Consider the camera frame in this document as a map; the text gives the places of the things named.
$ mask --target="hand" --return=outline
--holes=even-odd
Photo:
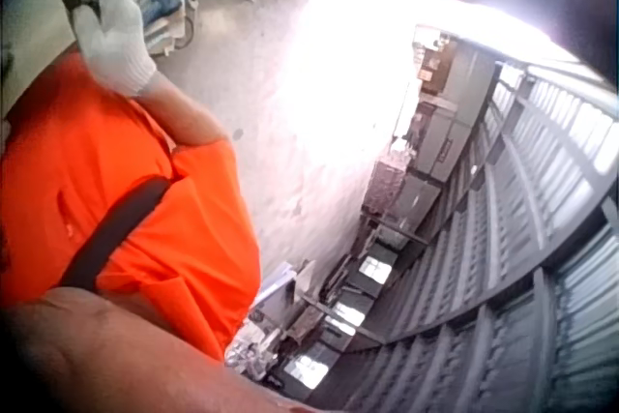
[[[137,96],[157,71],[144,42],[139,7],[133,0],[81,1],[88,5],[73,10],[72,27],[88,70],[101,86]]]

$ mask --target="shoulder strap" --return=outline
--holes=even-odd
[[[149,178],[116,201],[77,251],[58,286],[97,292],[97,276],[109,257],[155,210],[170,184],[162,176]]]

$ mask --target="orange shirt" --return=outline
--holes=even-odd
[[[108,208],[144,178],[163,175],[175,182],[97,285],[140,292],[184,340],[222,360],[260,284],[230,143],[170,154],[156,123],[98,86],[78,54],[37,78],[12,125],[0,191],[10,257],[2,305],[56,285]]]

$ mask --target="corrugated metal wall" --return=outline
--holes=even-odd
[[[364,323],[387,343],[344,354],[310,403],[384,413],[608,405],[619,386],[613,105],[585,82],[505,65],[417,231],[425,252]]]

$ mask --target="forearm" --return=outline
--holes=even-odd
[[[210,111],[159,72],[135,99],[178,145],[208,145],[227,138]]]

